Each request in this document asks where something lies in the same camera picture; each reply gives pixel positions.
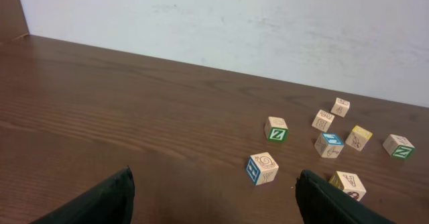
cube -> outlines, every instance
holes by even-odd
[[[250,156],[246,166],[246,172],[255,185],[273,181],[278,170],[278,164],[267,152]]]
[[[356,201],[360,201],[367,192],[356,174],[336,171],[329,182]]]
[[[350,102],[336,98],[334,107],[330,110],[331,113],[337,114],[338,116],[344,117],[350,108]]]
[[[332,121],[334,120],[334,117],[334,115],[327,113],[326,111],[320,110],[317,113],[316,118],[314,118],[313,124],[311,126],[326,133]]]
[[[346,139],[346,144],[361,151],[372,135],[373,133],[370,131],[356,125]]]
[[[336,158],[344,148],[344,144],[335,133],[321,133],[314,147],[323,158]]]
[[[283,142],[288,134],[288,126],[280,117],[268,117],[264,130],[267,139],[270,141]]]
[[[383,147],[387,153],[394,158],[401,160],[408,159],[414,152],[415,147],[406,137],[391,134],[384,141]]]

wooden table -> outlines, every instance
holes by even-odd
[[[324,159],[311,123],[336,97],[351,110],[329,132],[373,137]],[[286,120],[285,143],[265,139],[267,116]],[[303,169],[356,173],[365,206],[427,223],[428,126],[423,107],[30,36],[0,46],[0,223],[37,219],[127,165],[133,223],[302,223]],[[383,149],[390,133],[415,145],[409,160]],[[280,170],[255,187],[244,169],[261,152]]]

block top face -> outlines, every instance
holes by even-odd
[[[400,145],[414,148],[414,146],[411,144],[410,141],[408,141],[408,139],[406,137],[402,137],[402,136],[398,136],[398,135],[394,135],[394,134],[391,134],[390,137],[393,138],[393,140],[395,140]]]
[[[268,121],[271,124],[271,127],[278,127],[278,128],[282,128],[282,129],[288,128],[284,119],[282,119],[280,117],[268,117]]]
[[[369,139],[373,135],[373,133],[371,133],[370,131],[362,127],[359,127],[358,125],[356,125],[353,128],[353,132],[358,133],[360,136],[364,137],[365,139]]]
[[[321,117],[321,118],[323,118],[329,122],[332,122],[334,120],[334,117],[335,117],[334,115],[327,113],[326,111],[323,111],[323,110],[319,110],[319,112],[317,113],[317,116],[319,116],[319,117]]]
[[[268,152],[254,154],[250,158],[256,163],[257,167],[262,171],[279,168],[278,164],[274,161]]]
[[[341,171],[337,171],[336,174],[340,178],[345,189],[367,191],[356,174]]]
[[[330,145],[343,146],[344,143],[340,137],[335,133],[321,133],[326,142]]]
[[[350,107],[350,102],[349,101],[342,100],[341,98],[338,98],[338,97],[336,98],[336,103],[338,103],[339,105],[343,105],[343,106],[345,106],[347,108]]]

blue block face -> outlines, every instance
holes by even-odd
[[[261,170],[257,167],[252,158],[249,158],[249,162],[247,163],[246,172],[249,175],[250,179],[256,184],[259,175],[261,174]]]
[[[343,141],[341,141],[340,137],[335,133],[322,133],[323,138],[331,145],[344,145]]]

wooden block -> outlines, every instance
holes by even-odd
[[[329,182],[356,201],[360,201],[367,192],[356,174],[336,171]]]
[[[314,147],[323,158],[336,158],[343,150],[344,144],[335,133],[321,133]]]
[[[246,166],[246,172],[255,185],[273,181],[278,170],[278,164],[267,152],[250,156]]]
[[[267,139],[276,142],[283,142],[288,134],[288,126],[280,117],[268,117],[264,130]]]
[[[338,116],[344,117],[347,111],[350,109],[350,102],[336,98],[334,107],[330,110],[331,113],[337,114]]]
[[[334,120],[334,117],[334,115],[327,113],[326,111],[320,110],[317,113],[316,118],[314,118],[313,124],[311,126],[326,133],[332,121]]]
[[[356,150],[361,151],[373,133],[356,125],[346,139],[346,144],[352,146]]]
[[[406,137],[391,134],[384,141],[383,147],[387,153],[394,158],[401,160],[408,159],[414,152],[415,147],[408,141]]]

